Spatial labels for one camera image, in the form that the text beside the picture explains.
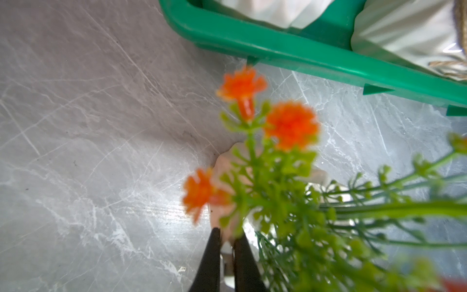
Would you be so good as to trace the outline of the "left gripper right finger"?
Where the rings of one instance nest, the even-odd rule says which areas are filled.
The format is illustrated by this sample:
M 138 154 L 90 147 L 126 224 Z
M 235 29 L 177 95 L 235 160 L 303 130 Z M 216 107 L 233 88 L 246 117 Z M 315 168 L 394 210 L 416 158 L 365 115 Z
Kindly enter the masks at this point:
M 245 234 L 233 243 L 236 292 L 267 292 Z

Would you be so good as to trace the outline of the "red flower pot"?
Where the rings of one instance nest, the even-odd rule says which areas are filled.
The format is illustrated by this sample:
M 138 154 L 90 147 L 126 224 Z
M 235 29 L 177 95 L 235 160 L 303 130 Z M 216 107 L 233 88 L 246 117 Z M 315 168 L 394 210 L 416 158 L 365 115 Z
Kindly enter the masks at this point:
M 217 3 L 254 21 L 281 29 L 303 29 L 316 21 L 333 0 L 224 0 Z
M 464 248 L 466 242 L 430 242 L 421 230 L 429 219 L 464 221 L 467 198 L 443 194 L 465 174 L 443 176 L 439 168 L 467 154 L 467 140 L 448 136 L 450 151 L 435 161 L 413 159 L 413 171 L 378 182 L 356 174 L 347 184 L 320 180 L 314 162 L 321 125 L 315 111 L 295 100 L 256 97 L 268 83 L 254 68 L 225 74 L 217 96 L 229 110 L 224 126 L 246 140 L 198 169 L 183 185 L 182 204 L 198 223 L 209 208 L 221 248 L 246 235 L 268 292 L 464 292 L 464 280 L 440 276 L 426 259 L 404 257 L 382 266 L 383 245 Z

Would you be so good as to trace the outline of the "green plastic storage tray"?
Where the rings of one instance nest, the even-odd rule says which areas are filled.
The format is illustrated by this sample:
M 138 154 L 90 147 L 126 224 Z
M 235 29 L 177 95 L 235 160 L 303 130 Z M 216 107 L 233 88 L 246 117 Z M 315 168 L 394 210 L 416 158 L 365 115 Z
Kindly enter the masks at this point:
M 302 33 L 233 18 L 209 1 L 161 1 L 169 26 L 196 46 L 317 77 L 467 113 L 467 85 L 353 52 L 350 39 L 362 1 L 335 1 Z

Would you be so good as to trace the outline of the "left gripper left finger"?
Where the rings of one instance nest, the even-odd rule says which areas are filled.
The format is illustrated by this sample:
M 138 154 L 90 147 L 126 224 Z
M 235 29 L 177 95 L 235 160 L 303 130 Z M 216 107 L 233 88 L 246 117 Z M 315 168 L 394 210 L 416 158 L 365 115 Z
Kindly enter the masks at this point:
M 221 231 L 213 228 L 189 292 L 219 292 Z

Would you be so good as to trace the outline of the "pink flower pot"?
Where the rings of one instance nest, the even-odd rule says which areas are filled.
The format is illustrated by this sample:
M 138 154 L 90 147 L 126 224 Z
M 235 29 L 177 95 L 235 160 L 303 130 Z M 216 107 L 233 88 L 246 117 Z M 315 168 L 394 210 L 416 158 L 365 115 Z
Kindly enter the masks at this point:
M 367 1 L 354 52 L 457 82 L 467 80 L 466 1 Z

